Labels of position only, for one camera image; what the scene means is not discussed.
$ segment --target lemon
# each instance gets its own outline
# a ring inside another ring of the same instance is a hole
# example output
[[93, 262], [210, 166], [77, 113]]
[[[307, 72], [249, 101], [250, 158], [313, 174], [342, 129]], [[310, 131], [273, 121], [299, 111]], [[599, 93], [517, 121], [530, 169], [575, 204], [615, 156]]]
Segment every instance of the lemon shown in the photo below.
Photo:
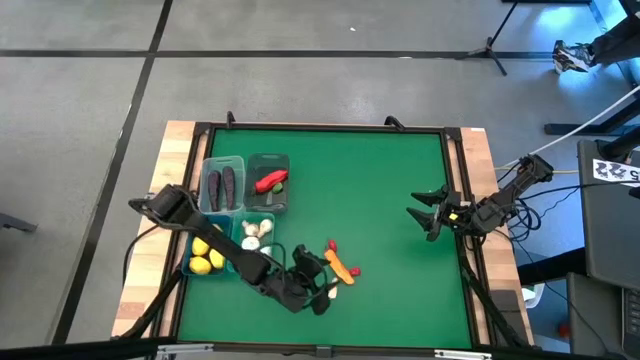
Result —
[[209, 245], [207, 245], [206, 242], [200, 238], [193, 239], [193, 245], [191, 245], [191, 252], [193, 252], [193, 255], [202, 256], [206, 254], [207, 251], [209, 251]]
[[222, 256], [215, 249], [211, 249], [209, 252], [209, 260], [211, 260], [211, 264], [216, 269], [222, 269], [224, 266], [224, 256]]
[[194, 256], [189, 260], [189, 269], [194, 274], [206, 275], [211, 272], [211, 264], [203, 257]]

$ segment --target red chili pepper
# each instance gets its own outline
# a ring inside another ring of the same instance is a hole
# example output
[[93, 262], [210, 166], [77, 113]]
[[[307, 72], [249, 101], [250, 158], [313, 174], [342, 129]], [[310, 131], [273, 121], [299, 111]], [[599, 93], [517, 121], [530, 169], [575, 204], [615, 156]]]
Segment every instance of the red chili pepper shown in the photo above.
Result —
[[335, 240], [329, 239], [329, 249], [338, 252], [338, 245], [336, 244]]
[[263, 177], [260, 181], [256, 182], [255, 189], [256, 193], [263, 194], [268, 191], [271, 191], [273, 186], [279, 182], [283, 182], [289, 176], [288, 170], [276, 170], [271, 174]]
[[360, 271], [359, 267], [354, 267], [353, 269], [349, 269], [349, 274], [351, 274], [351, 276], [360, 276], [362, 275], [362, 271]]

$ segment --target concrete floor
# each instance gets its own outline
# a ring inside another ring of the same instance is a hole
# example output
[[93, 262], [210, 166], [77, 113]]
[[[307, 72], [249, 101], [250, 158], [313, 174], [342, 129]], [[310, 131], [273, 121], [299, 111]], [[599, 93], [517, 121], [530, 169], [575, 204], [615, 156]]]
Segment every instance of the concrete floor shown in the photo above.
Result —
[[[5, 0], [0, 49], [147, 49], [161, 7]], [[471, 50], [508, 8], [499, 0], [182, 0], [160, 48]], [[550, 51], [556, 39], [599, 33], [587, 6], [522, 4], [495, 47]], [[558, 77], [549, 61], [504, 65], [508, 77], [488, 60], [157, 59], [69, 341], [110, 335], [122, 258], [139, 224], [126, 202], [147, 191], [168, 120], [222, 120], [233, 110], [238, 121], [378, 124], [393, 114], [408, 125], [487, 128], [502, 165], [552, 140], [543, 124], [584, 122], [629, 91], [616, 66]], [[142, 59], [0, 57], [0, 211], [40, 224], [33, 235], [0, 232], [0, 347], [47, 341], [141, 66]], [[557, 169], [576, 169], [575, 143], [542, 155]], [[575, 183], [558, 176], [536, 190]], [[531, 205], [544, 209], [562, 196]], [[552, 214], [525, 243], [537, 256], [583, 244], [579, 196]], [[561, 320], [556, 300], [548, 316], [536, 315], [545, 326]]]

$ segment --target sticker label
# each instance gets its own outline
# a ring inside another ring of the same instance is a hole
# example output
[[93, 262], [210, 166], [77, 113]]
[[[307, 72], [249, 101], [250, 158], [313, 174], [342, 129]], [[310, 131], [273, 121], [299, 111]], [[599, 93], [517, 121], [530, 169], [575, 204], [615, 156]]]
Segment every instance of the sticker label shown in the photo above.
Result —
[[[593, 159], [593, 177], [608, 182], [640, 181], [640, 168], [611, 161]], [[640, 183], [620, 185], [638, 187]]]

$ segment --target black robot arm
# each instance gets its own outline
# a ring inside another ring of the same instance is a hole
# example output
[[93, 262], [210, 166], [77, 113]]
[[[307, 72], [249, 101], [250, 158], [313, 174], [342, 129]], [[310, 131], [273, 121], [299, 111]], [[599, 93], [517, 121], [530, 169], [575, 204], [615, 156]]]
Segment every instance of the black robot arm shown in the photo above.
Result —
[[166, 185], [154, 198], [132, 199], [129, 206], [162, 228], [193, 233], [231, 262], [249, 286], [289, 311], [297, 313], [311, 306], [315, 314], [321, 315], [329, 307], [330, 286], [326, 282], [318, 286], [313, 280], [324, 273], [329, 262], [311, 254], [303, 245], [294, 250], [296, 264], [289, 269], [260, 251], [244, 250], [213, 227], [198, 210], [193, 194], [180, 186]]
[[454, 232], [468, 236], [484, 236], [502, 226], [514, 214], [515, 200], [531, 185], [551, 181], [553, 167], [538, 155], [520, 159], [517, 174], [500, 191], [477, 204], [461, 205], [460, 194], [444, 185], [430, 193], [411, 193], [416, 200], [435, 206], [435, 213], [428, 214], [413, 208], [407, 211], [427, 232], [427, 240], [435, 241], [442, 225]]

